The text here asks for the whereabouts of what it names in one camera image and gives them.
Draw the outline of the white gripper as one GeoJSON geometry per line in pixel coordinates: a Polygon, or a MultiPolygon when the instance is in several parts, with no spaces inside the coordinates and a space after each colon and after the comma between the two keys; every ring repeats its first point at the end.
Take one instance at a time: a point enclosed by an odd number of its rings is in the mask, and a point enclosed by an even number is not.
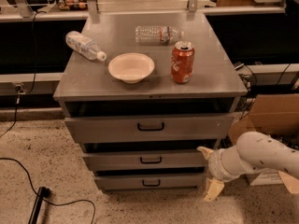
{"type": "Polygon", "coordinates": [[[223,182],[230,182],[236,179],[236,175],[230,174],[222,163],[222,153],[224,149],[213,150],[208,147],[198,147],[197,150],[201,152],[206,160],[208,160],[208,170],[215,178],[206,179],[206,187],[204,192],[204,201],[214,201],[222,192],[224,188],[223,182]]]}

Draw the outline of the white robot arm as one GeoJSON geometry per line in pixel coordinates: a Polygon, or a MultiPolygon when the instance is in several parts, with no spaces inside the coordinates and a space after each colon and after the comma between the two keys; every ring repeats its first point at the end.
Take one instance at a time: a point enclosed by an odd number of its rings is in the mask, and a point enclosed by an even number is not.
{"type": "Polygon", "coordinates": [[[241,175],[253,175],[273,169],[299,178],[299,151],[277,139],[258,132],[242,133],[229,148],[198,147],[208,163],[204,200],[214,201],[224,184],[241,175]]]}

